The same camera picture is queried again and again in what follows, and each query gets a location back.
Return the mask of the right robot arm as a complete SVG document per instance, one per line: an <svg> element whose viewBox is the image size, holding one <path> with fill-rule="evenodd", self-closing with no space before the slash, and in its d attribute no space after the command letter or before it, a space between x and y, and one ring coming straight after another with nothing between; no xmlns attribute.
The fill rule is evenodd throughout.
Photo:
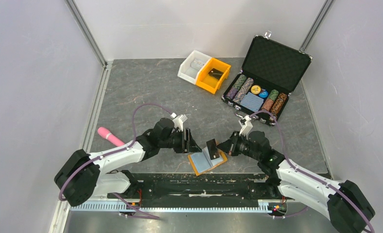
<svg viewBox="0 0 383 233"><path fill-rule="evenodd" d="M266 193L294 199L325 216L340 233L370 232L375 210L350 180L338 182L312 173L270 146L261 131L247 136L235 131L217 146L230 156L245 155L257 161L268 176Z"/></svg>

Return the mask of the yellow leather card holder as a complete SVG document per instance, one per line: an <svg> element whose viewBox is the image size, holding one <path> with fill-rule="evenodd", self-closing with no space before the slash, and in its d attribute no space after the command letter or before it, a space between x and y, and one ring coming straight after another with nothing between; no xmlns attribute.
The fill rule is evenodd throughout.
<svg viewBox="0 0 383 233"><path fill-rule="evenodd" d="M219 156L211 159L208 148L205 147L202 149L202 152L191 153L187 156L196 176L204 174L228 161L223 151L219 150L218 152Z"/></svg>

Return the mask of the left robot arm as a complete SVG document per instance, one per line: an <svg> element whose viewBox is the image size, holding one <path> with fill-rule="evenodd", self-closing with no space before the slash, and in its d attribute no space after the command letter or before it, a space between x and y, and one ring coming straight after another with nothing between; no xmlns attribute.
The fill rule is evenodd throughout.
<svg viewBox="0 0 383 233"><path fill-rule="evenodd" d="M54 183L60 189L60 200L78 206L91 197L111 193L134 197L138 191L137 183L127 171L118 172L118 168L145 161L157 155L160 149L173 149L179 154L202 151L190 129L181 125L178 118L162 118L152 129L124 146L94 153L83 149L73 152L54 177Z"/></svg>

